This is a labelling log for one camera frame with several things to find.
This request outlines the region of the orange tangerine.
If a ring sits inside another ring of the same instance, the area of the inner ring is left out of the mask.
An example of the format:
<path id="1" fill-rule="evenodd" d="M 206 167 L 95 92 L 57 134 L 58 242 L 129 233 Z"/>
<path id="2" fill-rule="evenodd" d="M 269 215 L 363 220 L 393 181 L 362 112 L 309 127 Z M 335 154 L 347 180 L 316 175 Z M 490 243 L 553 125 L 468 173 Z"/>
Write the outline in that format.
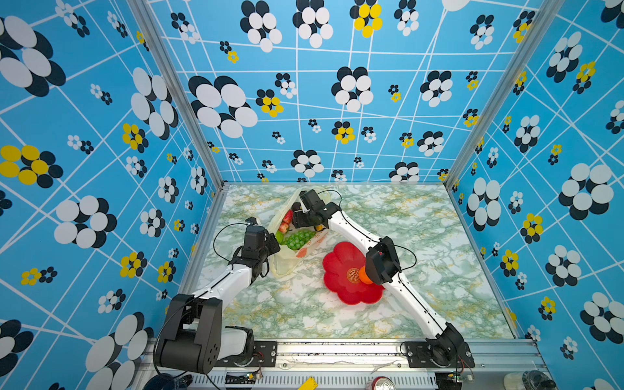
<path id="1" fill-rule="evenodd" d="M 364 284 L 367 285 L 371 285 L 374 284 L 374 282 L 370 279 L 370 277 L 367 274 L 367 270 L 365 267 L 361 267 L 358 271 L 358 277 L 360 279 L 360 281 Z"/>

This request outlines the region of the translucent printed plastic bag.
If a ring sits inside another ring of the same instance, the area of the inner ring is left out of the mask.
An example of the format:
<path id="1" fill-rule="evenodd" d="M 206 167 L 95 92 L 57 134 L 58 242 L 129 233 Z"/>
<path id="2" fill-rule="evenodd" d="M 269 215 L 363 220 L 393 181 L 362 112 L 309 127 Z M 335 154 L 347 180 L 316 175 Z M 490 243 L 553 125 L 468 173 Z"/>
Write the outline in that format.
<path id="1" fill-rule="evenodd" d="M 300 194 L 308 191 L 296 190 L 290 198 L 275 211 L 267 230 L 275 234 L 280 246 L 277 254 L 269 258 L 271 273 L 277 279 L 290 274 L 294 269 L 322 245 L 328 229 L 321 227 L 295 227 L 295 214 L 306 211 Z"/>

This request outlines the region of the red fruit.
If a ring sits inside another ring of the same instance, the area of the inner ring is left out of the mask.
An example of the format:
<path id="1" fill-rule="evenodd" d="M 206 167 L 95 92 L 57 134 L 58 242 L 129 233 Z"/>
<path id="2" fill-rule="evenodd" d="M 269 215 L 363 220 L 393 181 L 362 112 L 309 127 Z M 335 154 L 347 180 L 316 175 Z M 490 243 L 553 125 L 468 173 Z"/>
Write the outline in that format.
<path id="1" fill-rule="evenodd" d="M 282 222 L 283 222 L 284 224 L 291 224 L 291 223 L 292 223 L 292 220 L 293 220 L 293 211 L 292 211 L 292 210 L 289 210 L 289 211 L 286 213 L 286 215 L 284 216 L 284 218 L 283 218 Z"/>

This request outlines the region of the red flower-shaped plate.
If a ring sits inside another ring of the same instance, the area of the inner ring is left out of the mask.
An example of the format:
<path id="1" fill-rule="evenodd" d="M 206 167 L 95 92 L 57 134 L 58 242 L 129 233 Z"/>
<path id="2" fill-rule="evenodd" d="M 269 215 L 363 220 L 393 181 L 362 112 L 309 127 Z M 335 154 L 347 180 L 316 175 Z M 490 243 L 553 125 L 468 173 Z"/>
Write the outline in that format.
<path id="1" fill-rule="evenodd" d="M 323 282 L 346 305 L 374 305 L 381 300 L 384 288 L 360 281 L 358 271 L 366 265 L 366 258 L 353 244 L 343 241 L 323 259 Z"/>

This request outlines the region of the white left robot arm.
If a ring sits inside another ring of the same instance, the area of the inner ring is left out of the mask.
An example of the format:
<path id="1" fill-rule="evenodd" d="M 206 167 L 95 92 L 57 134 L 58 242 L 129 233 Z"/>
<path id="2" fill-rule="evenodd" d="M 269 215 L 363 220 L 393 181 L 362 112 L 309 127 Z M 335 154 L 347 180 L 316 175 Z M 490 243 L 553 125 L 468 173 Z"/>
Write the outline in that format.
<path id="1" fill-rule="evenodd" d="M 223 312 L 261 276 L 264 263 L 280 251 L 279 246 L 273 233 L 251 226 L 244 244 L 235 250 L 220 276 L 202 291 L 176 295 L 156 338 L 154 367 L 207 374 L 224 359 L 236 364 L 250 362 L 253 330 L 223 325 Z"/>

